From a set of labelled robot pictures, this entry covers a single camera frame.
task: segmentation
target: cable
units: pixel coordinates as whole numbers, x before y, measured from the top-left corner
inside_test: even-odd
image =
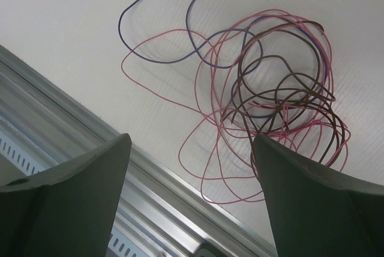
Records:
[[[348,158],[347,142],[350,139],[350,132],[339,116],[332,110],[332,104],[336,100],[334,97],[334,80],[332,73],[332,49],[324,28],[317,22],[292,15],[286,11],[271,9],[264,10],[248,16],[227,29],[218,31],[209,37],[191,30],[189,18],[193,5],[197,0],[192,0],[185,14],[185,29],[173,29],[156,36],[153,36],[135,47],[131,47],[124,40],[121,33],[121,23],[125,14],[141,0],[134,1],[120,15],[118,22],[118,32],[123,44],[129,50],[127,56],[121,62],[121,70],[129,80],[151,92],[157,97],[181,106],[202,116],[201,122],[186,137],[182,143],[178,160],[180,165],[191,176],[200,180],[200,191],[202,198],[214,204],[232,204],[235,202],[260,202],[263,201],[262,191],[257,183],[257,168],[254,165],[253,139],[257,134],[266,134],[278,142],[287,146],[291,150],[302,153],[301,148],[307,147],[307,157],[323,163],[325,166],[335,164],[342,152],[344,159],[339,164],[343,170]],[[276,25],[260,31],[258,28],[265,27],[265,21],[274,21]],[[173,61],[160,61],[147,58],[136,50],[156,38],[161,38],[166,34],[174,32],[185,32],[193,50],[182,58]],[[220,62],[220,53],[223,44],[234,41],[235,37],[243,34],[241,50],[238,56],[230,65],[223,65]],[[295,71],[288,60],[277,54],[265,55],[263,40],[266,36],[285,34],[303,42],[314,55],[314,74],[310,76],[300,71]],[[194,37],[199,37],[202,42],[200,45],[195,43]],[[205,54],[201,50],[208,46]],[[250,52],[253,48],[257,52],[254,57]],[[125,61],[131,55],[156,64],[176,64],[186,60],[196,54],[200,58],[200,63],[196,68],[194,78],[194,96],[196,106],[185,104],[165,98],[148,86],[136,81],[127,72]],[[282,63],[282,68],[287,70],[287,74],[278,82],[273,89],[255,90],[254,84],[257,80],[257,69],[262,66],[265,60],[276,60]],[[200,97],[197,93],[199,83],[199,72],[202,66],[207,65],[211,76],[210,89],[210,112],[204,112]],[[218,82],[218,70],[225,72],[225,80]],[[212,136],[214,146],[209,152],[205,168],[201,174],[192,172],[182,161],[182,152],[190,138],[196,134],[205,124],[213,125],[216,128],[215,136]],[[250,156],[248,159],[241,156],[236,146],[239,141],[246,145]],[[248,168],[248,174],[233,175],[224,171],[223,152],[227,151],[226,163],[234,163],[237,168]],[[208,177],[208,168],[216,162],[219,170],[219,177]],[[242,196],[242,192],[237,192],[231,188],[229,180],[246,180],[254,182],[255,192],[249,196]],[[204,184],[206,182],[223,182],[228,189],[232,199],[229,200],[210,200],[205,197]]]

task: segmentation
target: pink wire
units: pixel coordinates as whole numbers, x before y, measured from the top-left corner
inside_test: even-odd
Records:
[[[243,24],[244,22],[246,22],[246,21],[248,21],[248,20],[250,20],[252,18],[255,18],[255,17],[279,17],[279,18],[282,18],[282,19],[284,19],[286,21],[289,21],[289,22],[294,21],[296,23],[295,24],[291,24],[291,23],[290,24],[286,24],[284,26],[279,27],[278,29],[289,28],[289,27],[294,27],[294,28],[300,27],[301,29],[305,30],[306,33],[308,35],[310,35],[311,38],[317,43],[319,50],[321,50],[322,53],[323,53],[323,56],[326,57],[326,63],[327,64],[325,64],[324,66],[327,66],[327,69],[324,69],[324,77],[323,77],[323,80],[322,80],[322,85],[326,86],[327,90],[331,94],[333,94],[334,78],[333,78],[333,73],[332,73],[332,68],[331,68],[331,64],[332,64],[332,48],[331,48],[331,45],[330,45],[330,42],[329,42],[327,36],[323,32],[322,32],[322,37],[325,40],[325,43],[326,43],[326,45],[328,47],[328,52],[329,53],[327,53],[327,51],[324,48],[322,42],[312,33],[312,31],[309,29],[309,27],[306,26],[305,23],[303,23],[303,21],[306,21],[307,19],[299,17],[299,16],[291,15],[288,12],[283,11],[283,10],[275,10],[275,9],[273,9],[273,10],[261,11],[259,13],[256,13],[254,15],[248,16],[248,17],[246,17],[246,18],[236,22],[235,24],[233,24],[230,27],[230,29],[235,29],[238,26],[240,26],[241,24]],[[124,62],[126,61],[126,59],[137,48],[139,48],[140,46],[144,45],[145,43],[147,43],[147,42],[149,42],[151,40],[154,40],[156,38],[160,38],[161,36],[164,36],[166,34],[170,34],[170,33],[173,33],[173,32],[186,32],[186,31],[187,30],[185,30],[185,29],[173,29],[173,30],[166,31],[166,32],[163,32],[161,34],[158,34],[156,36],[153,36],[153,37],[151,37],[151,38],[141,42],[130,53],[128,53],[127,56],[125,56],[125,58],[122,60],[122,62],[121,62],[121,70],[125,74],[125,76],[127,78],[129,78],[129,80],[131,80],[132,82],[134,82],[138,86],[142,87],[143,89],[151,92],[152,94],[156,95],[157,97],[159,97],[159,98],[161,98],[161,99],[163,99],[165,101],[168,101],[169,103],[172,103],[172,104],[175,104],[177,106],[181,106],[181,107],[184,107],[186,109],[192,110],[193,112],[199,113],[203,117],[201,122],[199,122],[198,125],[195,126],[195,128],[188,134],[186,139],[183,141],[183,143],[182,143],[182,145],[181,145],[181,147],[179,149],[179,152],[178,152],[178,160],[179,160],[179,164],[182,166],[182,168],[186,172],[188,172],[188,174],[190,174],[191,176],[193,176],[195,178],[200,179],[200,192],[201,192],[202,198],[206,202],[213,203],[213,204],[220,204],[220,205],[232,204],[232,203],[236,203],[236,202],[260,202],[260,201],[264,200],[264,199],[262,199],[262,197],[260,199],[253,199],[253,198],[258,197],[262,193],[261,190],[256,192],[256,193],[254,193],[254,194],[251,194],[250,196],[242,198],[229,186],[229,184],[227,183],[227,180],[253,179],[253,178],[256,178],[256,177],[254,176],[253,171],[250,171],[250,174],[252,174],[251,176],[246,176],[246,177],[244,177],[244,176],[226,176],[224,174],[224,172],[223,172],[223,167],[222,167],[222,164],[221,164],[222,161],[221,161],[220,152],[219,152],[219,149],[218,149],[218,147],[219,147],[218,143],[219,143],[219,141],[223,140],[225,146],[229,149],[229,151],[240,162],[245,164],[248,168],[252,167],[250,162],[247,162],[243,158],[241,158],[241,156],[231,146],[230,141],[228,140],[228,138],[231,138],[233,140],[235,140],[235,139],[248,139],[248,136],[247,135],[244,135],[244,136],[237,136],[237,135],[235,135],[235,133],[246,133],[246,129],[245,129],[245,125],[244,124],[239,124],[239,123],[237,123],[237,121],[235,121],[234,123],[230,123],[228,119],[227,119],[227,121],[223,120],[223,118],[222,118],[223,115],[225,114],[226,110],[228,108],[230,108],[230,101],[229,101],[229,103],[224,104],[223,103],[223,99],[224,99],[224,96],[225,96],[226,86],[228,84],[231,71],[233,70],[233,68],[235,68],[235,65],[237,64],[239,58],[241,58],[242,56],[245,56],[245,54],[248,52],[248,49],[250,49],[250,47],[253,46],[255,44],[255,42],[257,42],[261,38],[265,37],[266,35],[271,34],[271,33],[275,32],[275,31],[277,31],[277,29],[269,31],[266,34],[261,35],[258,38],[253,39],[253,41],[251,43],[248,43],[246,45],[246,47],[242,50],[242,52],[240,52],[240,54],[232,62],[232,64],[230,65],[230,68],[227,69],[227,75],[226,75],[226,78],[225,78],[225,81],[224,81],[224,85],[222,87],[221,92],[218,92],[217,89],[216,89],[216,86],[215,86],[216,75],[217,75],[217,72],[218,72],[217,69],[218,69],[218,66],[219,66],[218,62],[219,62],[219,59],[220,59],[219,58],[220,52],[221,52],[221,50],[223,48],[223,44],[225,42],[228,42],[229,40],[232,40],[237,35],[239,35],[241,32],[237,32],[237,33],[234,33],[232,35],[230,34],[230,32],[225,32],[225,33],[220,35],[220,37],[218,38],[218,41],[216,43],[213,43],[212,41],[208,41],[202,34],[199,34],[198,32],[194,32],[194,31],[190,31],[191,34],[196,35],[196,36],[200,37],[202,40],[206,41],[206,43],[209,46],[209,50],[207,51],[207,53],[205,54],[203,59],[209,58],[210,63],[215,65],[215,67],[210,67],[209,68],[210,69],[210,74],[211,74],[211,98],[210,98],[211,99],[211,102],[210,102],[211,113],[203,113],[202,108],[201,108],[200,103],[199,103],[199,98],[198,98],[198,95],[197,95],[198,75],[199,75],[200,68],[203,65],[203,60],[200,61],[199,66],[197,67],[197,70],[196,70],[195,78],[194,78],[194,96],[195,96],[195,101],[196,101],[197,109],[193,108],[191,106],[187,106],[185,104],[173,101],[173,100],[171,100],[169,98],[165,98],[164,96],[158,94],[157,92],[153,91],[149,87],[147,87],[147,86],[141,84],[140,82],[134,80],[125,71],[125,68],[124,68]],[[313,150],[313,152],[312,152],[312,154],[310,156],[310,158],[313,158],[313,156],[315,155],[315,153],[319,149],[319,145],[320,145],[320,142],[322,140],[323,127],[332,128],[332,125],[327,122],[327,120],[325,119],[324,116],[319,115],[319,112],[315,111],[314,116],[311,117],[311,119],[309,121],[305,122],[304,124],[301,124],[301,125],[297,126],[296,128],[290,128],[289,132],[287,132],[286,128],[285,128],[285,123],[289,119],[289,109],[288,109],[288,107],[289,108],[297,108],[297,109],[303,109],[303,107],[298,107],[298,106],[295,107],[295,106],[292,106],[291,104],[282,104],[282,105],[273,104],[273,103],[258,104],[258,105],[256,105],[256,104],[249,104],[249,107],[248,107],[248,109],[246,109],[246,111],[249,111],[250,109],[255,108],[255,107],[258,107],[258,108],[261,108],[261,109],[267,109],[267,108],[273,109],[274,106],[282,106],[282,108],[283,108],[283,110],[282,110],[283,119],[282,119],[282,122],[281,122],[282,125],[281,125],[281,128],[279,129],[279,131],[277,131],[277,132],[270,132],[269,136],[271,138],[276,138],[277,141],[278,142],[282,142],[283,145],[286,145],[286,142],[288,142],[289,143],[288,144],[289,148],[291,148],[291,149],[293,148],[295,152],[298,152],[300,146],[302,145],[302,143],[305,140],[305,138],[309,135],[310,131],[315,126],[319,126],[319,128],[320,128],[319,136],[317,138],[316,146],[315,146],[315,148],[314,148],[314,150]],[[209,124],[214,125],[216,127],[216,129],[217,129],[217,134],[216,134],[216,138],[215,138],[215,145],[214,145],[214,147],[213,147],[213,149],[212,149],[212,151],[211,151],[211,153],[210,153],[210,155],[209,155],[209,157],[207,159],[207,162],[206,162],[203,174],[202,175],[197,175],[197,174],[192,173],[183,164],[182,158],[181,158],[181,153],[182,153],[182,150],[185,147],[185,144],[190,140],[192,135],[195,134],[195,132],[198,131],[200,126],[202,124],[204,124],[205,122],[208,122]],[[299,144],[296,145],[295,144],[295,139],[302,132],[304,133],[304,136],[301,138],[301,141],[299,142]],[[346,129],[346,132],[348,134],[346,140],[340,145],[338,150],[335,150],[335,152],[333,153],[331,158],[325,164],[326,166],[329,166],[332,163],[332,161],[335,158],[335,156],[337,156],[337,154],[343,148],[345,148],[346,156],[345,156],[345,159],[343,161],[343,164],[341,166],[340,171],[342,171],[344,169],[345,164],[347,162],[347,157],[348,157],[347,141],[350,139],[350,132],[349,132],[348,129]],[[251,134],[252,137],[255,137],[255,135],[257,135],[257,132],[250,132],[250,134]],[[212,164],[212,162],[213,162],[212,156],[214,154],[217,157],[218,166],[220,168],[220,177],[209,178],[209,177],[206,177],[206,173],[207,173],[209,165]],[[229,190],[230,194],[234,197],[234,200],[226,201],[226,202],[217,202],[217,201],[212,201],[212,200],[207,199],[205,197],[204,193],[203,193],[203,184],[204,184],[204,182],[207,182],[207,181],[210,181],[210,182],[211,181],[222,181],[223,184],[226,186],[226,188]]]

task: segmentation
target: wire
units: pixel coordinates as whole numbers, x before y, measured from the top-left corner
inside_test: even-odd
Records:
[[[263,201],[262,191],[257,183],[257,168],[254,165],[252,153],[253,139],[257,134],[266,134],[297,153],[303,153],[301,148],[305,146],[304,153],[307,154],[307,157],[317,160],[325,166],[334,165],[344,150],[344,159],[341,166],[339,165],[340,170],[343,170],[348,158],[347,142],[350,139],[350,132],[340,117],[332,110],[332,104],[336,100],[331,67],[332,49],[322,25],[283,10],[270,9],[248,16],[227,29],[205,37],[203,34],[191,30],[189,26],[190,14],[193,5],[197,1],[192,0],[185,14],[185,29],[173,29],[131,47],[122,36],[121,23],[129,9],[140,1],[134,1],[121,13],[119,18],[119,36],[129,50],[129,53],[121,62],[121,70],[129,80],[157,97],[201,114],[201,122],[195,126],[183,141],[178,152],[178,160],[184,170],[200,180],[200,191],[204,200],[221,205],[235,202]],[[263,31],[258,30],[257,28],[265,28],[265,24],[267,24],[265,21],[269,21],[269,23],[274,21],[276,25]],[[193,50],[182,58],[173,61],[160,61],[147,58],[136,52],[144,44],[176,32],[185,32],[193,47]],[[220,53],[223,51],[224,43],[235,41],[235,37],[239,34],[243,34],[243,36],[238,56],[230,65],[221,64]],[[283,56],[277,54],[265,55],[263,40],[267,36],[273,37],[276,34],[285,34],[287,37],[296,38],[312,51],[316,59],[314,64],[315,73],[312,76],[295,71]],[[195,43],[194,37],[201,39],[200,45]],[[205,46],[208,46],[208,51],[202,54],[201,51]],[[253,57],[253,53],[250,53],[251,48],[253,48],[253,52],[257,52],[256,58]],[[151,63],[168,65],[179,63],[196,54],[200,58],[194,77],[196,106],[187,106],[165,98],[148,86],[136,81],[130,76],[125,66],[125,61],[132,54]],[[262,63],[265,60],[281,62],[287,70],[287,74],[278,82],[275,88],[258,91],[256,90],[257,86],[254,86],[259,77],[257,69],[263,65]],[[211,76],[210,112],[203,111],[197,93],[199,73],[204,65],[208,66]],[[222,74],[220,77],[217,74],[219,70],[225,72],[224,83],[221,77]],[[291,80],[289,86],[285,85],[288,80]],[[182,152],[191,137],[205,124],[213,125],[216,128],[216,134],[212,136],[214,145],[208,153],[209,156],[203,172],[197,174],[184,165]],[[248,143],[242,144],[248,144],[249,159],[244,158],[238,152],[237,146],[234,146],[234,144],[243,140],[244,142],[248,140]],[[225,156],[226,164],[234,163],[237,168],[248,168],[245,170],[247,173],[245,175],[234,175],[225,172],[223,151],[229,152]],[[208,177],[208,168],[213,166],[215,161],[220,176]],[[242,192],[237,192],[231,188],[229,180],[252,181],[254,182],[255,192],[244,197]],[[206,198],[203,193],[206,182],[223,182],[225,188],[228,189],[228,196],[232,196],[232,199],[229,197],[229,200],[218,201]]]

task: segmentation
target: metal frame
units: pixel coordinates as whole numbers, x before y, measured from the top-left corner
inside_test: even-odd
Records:
[[[0,131],[32,156],[39,170],[118,135],[1,46]],[[124,250],[129,247],[137,257],[190,256],[206,240],[229,256],[277,255],[274,247],[135,146],[112,234],[109,247],[121,257],[133,256],[133,250]]]

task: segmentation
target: white surface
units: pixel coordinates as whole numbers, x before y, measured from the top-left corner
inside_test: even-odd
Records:
[[[0,0],[0,44],[114,128],[129,132],[139,147],[190,184],[199,186],[178,164],[177,152],[201,117],[159,100],[120,72],[127,50],[118,38],[117,21],[133,1]],[[183,28],[190,1],[144,0],[124,19],[125,37],[137,44],[167,29]],[[334,50],[338,99],[334,109],[352,131],[345,173],[384,184],[383,0],[198,0],[191,14],[191,27],[212,34],[266,8],[281,8],[325,27]],[[175,34],[152,43],[145,52],[168,60],[190,50],[187,36]],[[132,75],[152,89],[193,104],[191,80],[196,60],[185,62],[183,70],[146,65],[136,57],[127,64]],[[210,129],[201,132],[194,142],[204,149],[211,133]],[[190,165],[201,169],[201,160],[189,153],[186,158]],[[211,186],[206,193],[217,197],[225,191],[221,186]],[[264,203],[224,207],[273,243]]]

